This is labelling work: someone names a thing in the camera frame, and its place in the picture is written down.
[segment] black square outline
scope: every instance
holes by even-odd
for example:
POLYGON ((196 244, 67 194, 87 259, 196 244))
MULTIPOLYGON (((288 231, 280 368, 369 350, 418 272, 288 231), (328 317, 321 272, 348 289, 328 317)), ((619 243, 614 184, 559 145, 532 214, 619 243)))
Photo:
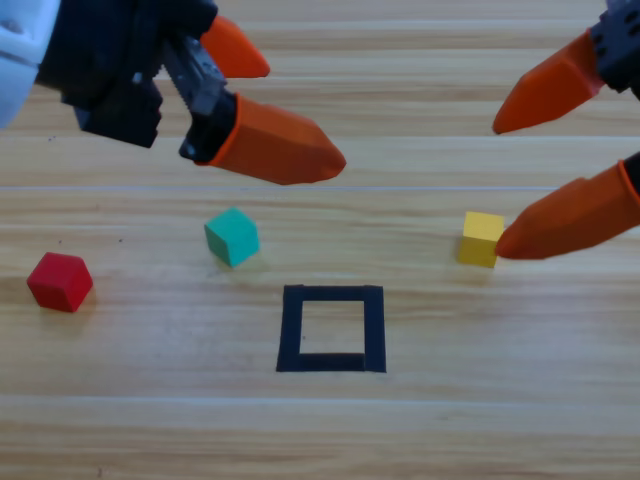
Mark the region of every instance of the black square outline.
POLYGON ((382 287, 285 285, 278 372, 386 373, 384 292, 382 287), (364 353, 300 353, 305 301, 363 302, 364 353))

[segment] wooden table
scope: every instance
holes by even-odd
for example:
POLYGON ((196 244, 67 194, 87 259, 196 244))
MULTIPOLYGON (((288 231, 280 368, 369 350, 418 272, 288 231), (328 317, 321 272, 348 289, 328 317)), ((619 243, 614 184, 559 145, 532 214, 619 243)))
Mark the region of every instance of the wooden table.
MULTIPOLYGON (((195 167, 166 75, 149 151, 36 88, 0 138, 0 478, 636 480, 639 233, 495 270, 454 257, 467 210, 512 221, 640 150, 630 93, 491 132, 604 2, 220 6, 272 66, 231 88, 315 119, 348 167, 294 188, 195 167), (230 206, 262 238, 235 271, 203 231, 230 206), (48 251, 94 276, 75 315, 27 289, 48 251), (388 372, 277 373, 287 284, 383 286, 388 372)), ((362 330, 357 305, 309 305, 303 350, 362 350, 362 330)))

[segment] teal cube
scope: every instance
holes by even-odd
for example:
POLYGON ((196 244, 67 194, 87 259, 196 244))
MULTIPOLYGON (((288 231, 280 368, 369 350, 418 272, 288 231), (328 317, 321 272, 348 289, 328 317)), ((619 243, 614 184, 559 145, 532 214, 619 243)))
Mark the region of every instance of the teal cube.
POLYGON ((204 231, 209 250, 231 268, 260 250, 258 227, 235 207, 210 220, 204 231))

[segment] white robot part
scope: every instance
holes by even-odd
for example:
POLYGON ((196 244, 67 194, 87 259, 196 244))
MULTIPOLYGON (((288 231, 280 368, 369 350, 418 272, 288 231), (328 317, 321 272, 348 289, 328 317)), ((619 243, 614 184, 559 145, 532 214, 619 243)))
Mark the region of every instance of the white robot part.
POLYGON ((29 98, 61 0, 0 0, 0 128, 29 98))

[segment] cube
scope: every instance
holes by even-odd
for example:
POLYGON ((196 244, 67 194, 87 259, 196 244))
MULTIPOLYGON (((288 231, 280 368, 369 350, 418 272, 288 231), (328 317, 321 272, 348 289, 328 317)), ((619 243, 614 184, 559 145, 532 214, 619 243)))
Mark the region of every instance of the cube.
POLYGON ((204 226, 209 250, 235 268, 260 250, 258 227, 237 208, 230 208, 204 226))
POLYGON ((80 257, 47 253, 27 279, 42 308, 74 313, 93 287, 93 279, 80 257))
POLYGON ((458 261, 468 265, 494 268, 498 259, 495 249, 503 231, 504 217, 467 212, 458 261))

